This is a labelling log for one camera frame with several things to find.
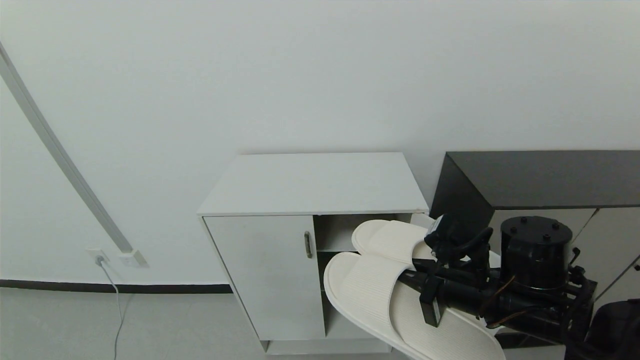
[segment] gray floor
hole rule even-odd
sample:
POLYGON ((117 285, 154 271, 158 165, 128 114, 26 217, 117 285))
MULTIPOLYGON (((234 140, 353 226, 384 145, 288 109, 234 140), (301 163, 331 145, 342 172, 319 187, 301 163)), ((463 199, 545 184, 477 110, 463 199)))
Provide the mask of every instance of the gray floor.
MULTIPOLYGON (((265 356, 233 295, 122 295, 119 360, 406 360, 398 352, 265 356)), ((0 289, 1 360, 109 360, 113 294, 0 289)), ((508 350, 509 360, 561 360, 563 347, 508 350)))

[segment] open cabinet compartment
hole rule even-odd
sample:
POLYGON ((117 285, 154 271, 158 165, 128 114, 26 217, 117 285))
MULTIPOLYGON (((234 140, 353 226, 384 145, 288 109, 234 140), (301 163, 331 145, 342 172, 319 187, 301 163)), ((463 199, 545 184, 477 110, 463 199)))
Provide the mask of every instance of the open cabinet compartment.
POLYGON ((341 214, 315 215, 316 248, 318 252, 355 251, 351 244, 351 234, 365 221, 398 220, 409 222, 412 214, 341 214))

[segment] white slipper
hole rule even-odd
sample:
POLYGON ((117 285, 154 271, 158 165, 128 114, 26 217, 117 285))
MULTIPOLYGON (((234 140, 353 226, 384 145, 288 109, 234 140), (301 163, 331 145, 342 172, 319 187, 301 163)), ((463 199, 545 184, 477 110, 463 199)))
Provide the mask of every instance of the white slipper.
POLYGON ((410 266, 374 254, 343 252, 324 271, 327 298, 348 320, 419 360, 501 360, 498 341, 479 323, 447 310, 424 322, 419 294, 397 281, 410 266))
MULTIPOLYGON (((351 243, 362 255, 376 254, 412 265, 413 258, 435 260, 431 248, 423 241, 430 230, 396 220, 369 220, 356 227, 351 243)), ((500 267, 498 254, 489 253, 489 266, 500 267)))

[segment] power cord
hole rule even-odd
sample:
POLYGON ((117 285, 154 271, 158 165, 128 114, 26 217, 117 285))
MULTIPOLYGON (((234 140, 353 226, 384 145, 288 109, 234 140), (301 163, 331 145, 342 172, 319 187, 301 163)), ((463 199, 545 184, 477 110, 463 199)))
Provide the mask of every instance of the power cord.
POLYGON ((104 262, 104 257, 97 256, 95 258, 95 264, 98 265, 102 269, 102 271, 104 271, 104 275, 107 275, 107 279, 109 279, 111 286, 113 286, 113 288, 116 290, 116 301, 118 302, 118 314, 120 315, 120 326, 118 327, 118 332, 116 333, 116 340, 113 342, 113 360, 116 360, 116 358, 118 357, 118 337, 120 335, 120 329, 122 329, 122 323, 124 323, 124 317, 122 317, 122 311, 120 310, 120 292, 118 291, 118 286, 116 286, 116 284, 113 283, 113 280, 111 280, 111 276, 109 276, 109 273, 107 272, 107 270, 104 268, 104 266, 102 266, 103 262, 104 262))

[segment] white cabinet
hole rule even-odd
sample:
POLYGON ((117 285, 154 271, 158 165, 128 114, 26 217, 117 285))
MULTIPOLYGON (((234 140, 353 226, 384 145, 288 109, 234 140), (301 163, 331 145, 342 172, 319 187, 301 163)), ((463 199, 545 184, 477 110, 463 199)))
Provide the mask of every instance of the white cabinet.
POLYGON ((324 337, 315 245, 305 236, 314 233, 312 216, 206 217, 205 222, 260 339, 324 337))
POLYGON ((198 217, 268 354, 356 354, 390 347, 332 308, 324 267, 362 222, 427 211, 401 153, 273 154, 238 156, 198 217))

